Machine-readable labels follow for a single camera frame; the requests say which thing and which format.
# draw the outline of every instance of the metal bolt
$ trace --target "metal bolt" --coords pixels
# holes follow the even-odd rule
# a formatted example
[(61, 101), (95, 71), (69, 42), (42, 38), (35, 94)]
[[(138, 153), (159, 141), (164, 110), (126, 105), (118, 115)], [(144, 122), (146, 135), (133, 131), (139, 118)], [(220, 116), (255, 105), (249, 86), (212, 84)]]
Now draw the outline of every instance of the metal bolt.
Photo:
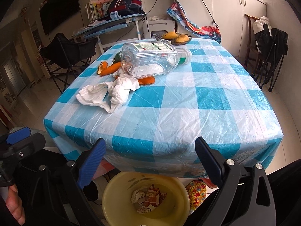
[(261, 165), (260, 163), (257, 163), (257, 164), (256, 164), (256, 167), (257, 167), (259, 170), (262, 169), (262, 165)]
[(232, 159), (228, 159), (226, 162), (229, 166), (233, 166), (235, 164), (235, 162)]
[(73, 167), (75, 165), (75, 161), (68, 161), (67, 166), (68, 167)]
[(45, 166), (45, 165), (40, 165), (40, 167), (39, 167), (39, 170), (40, 170), (40, 171), (44, 171), (44, 170), (45, 170), (45, 168), (46, 168), (46, 166)]

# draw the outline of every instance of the colorful long bag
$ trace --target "colorful long bag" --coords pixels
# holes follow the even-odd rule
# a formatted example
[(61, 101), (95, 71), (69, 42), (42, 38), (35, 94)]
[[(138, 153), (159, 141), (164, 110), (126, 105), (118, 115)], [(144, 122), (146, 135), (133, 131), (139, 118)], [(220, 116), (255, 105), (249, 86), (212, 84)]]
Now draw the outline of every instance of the colorful long bag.
[(219, 26), (215, 23), (215, 20), (213, 19), (209, 9), (207, 8), (208, 13), (210, 14), (213, 23), (215, 24), (215, 27), (213, 26), (202, 26), (199, 27), (196, 24), (192, 23), (189, 19), (187, 19), (187, 16), (181, 7), (178, 0), (175, 0), (175, 2), (169, 7), (167, 10), (167, 13), (175, 19), (177, 22), (179, 22), (186, 30), (190, 31), (194, 35), (204, 38), (204, 39), (212, 39), (217, 41), (219, 44), (221, 43), (221, 33), (219, 32)]

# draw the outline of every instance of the television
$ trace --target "television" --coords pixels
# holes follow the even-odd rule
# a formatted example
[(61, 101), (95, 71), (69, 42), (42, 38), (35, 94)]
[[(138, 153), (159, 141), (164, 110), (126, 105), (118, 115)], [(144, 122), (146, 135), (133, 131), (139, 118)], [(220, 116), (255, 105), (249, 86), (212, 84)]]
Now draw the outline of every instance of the television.
[(80, 10), (78, 0), (48, 0), (40, 9), (45, 35)]

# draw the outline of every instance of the yellow bucket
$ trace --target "yellow bucket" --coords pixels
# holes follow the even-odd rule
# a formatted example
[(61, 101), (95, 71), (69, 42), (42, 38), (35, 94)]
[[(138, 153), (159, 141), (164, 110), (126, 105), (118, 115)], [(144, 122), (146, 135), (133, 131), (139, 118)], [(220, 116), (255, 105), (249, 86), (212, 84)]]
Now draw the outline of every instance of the yellow bucket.
[[(135, 190), (152, 184), (167, 193), (166, 198), (153, 211), (139, 214), (131, 196)], [(182, 226), (189, 214), (190, 201), (184, 185), (175, 177), (120, 172), (104, 190), (102, 208), (111, 226)]]

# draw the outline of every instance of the plastic tablecloth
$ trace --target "plastic tablecloth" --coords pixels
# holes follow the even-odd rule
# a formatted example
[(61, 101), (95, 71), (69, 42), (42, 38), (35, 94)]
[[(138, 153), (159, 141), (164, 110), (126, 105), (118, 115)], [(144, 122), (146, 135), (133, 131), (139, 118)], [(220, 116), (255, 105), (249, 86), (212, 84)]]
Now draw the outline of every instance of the plastic tablecloth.
[(192, 52), (192, 62), (131, 91), (128, 102), (113, 114), (80, 104), (75, 95), (81, 88), (114, 81), (96, 71), (101, 61), (110, 65), (122, 45), (93, 62), (44, 119), (68, 160), (76, 160), (101, 137), (106, 155), (96, 176), (115, 166), (121, 171), (205, 177), (194, 148), (195, 139), (202, 136), (211, 148), (239, 164), (270, 164), (283, 137), (275, 113), (247, 71), (213, 40), (192, 39), (181, 46)]

